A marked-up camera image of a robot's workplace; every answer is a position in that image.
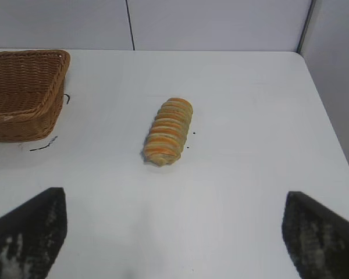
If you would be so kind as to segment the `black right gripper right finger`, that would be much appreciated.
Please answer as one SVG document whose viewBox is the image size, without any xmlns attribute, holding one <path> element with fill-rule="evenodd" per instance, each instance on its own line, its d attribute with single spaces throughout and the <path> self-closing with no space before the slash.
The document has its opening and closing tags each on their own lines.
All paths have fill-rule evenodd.
<svg viewBox="0 0 349 279">
<path fill-rule="evenodd" d="M 287 193 L 282 238 L 301 278 L 349 278 L 349 221 L 303 192 Z"/>
</svg>

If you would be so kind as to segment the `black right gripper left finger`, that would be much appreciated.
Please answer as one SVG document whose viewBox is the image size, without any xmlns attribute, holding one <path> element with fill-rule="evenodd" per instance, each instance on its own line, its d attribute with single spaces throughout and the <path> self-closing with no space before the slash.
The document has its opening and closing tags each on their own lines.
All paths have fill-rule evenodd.
<svg viewBox="0 0 349 279">
<path fill-rule="evenodd" d="M 46 278 L 66 236 L 61 187 L 48 188 L 0 217 L 0 278 Z"/>
</svg>

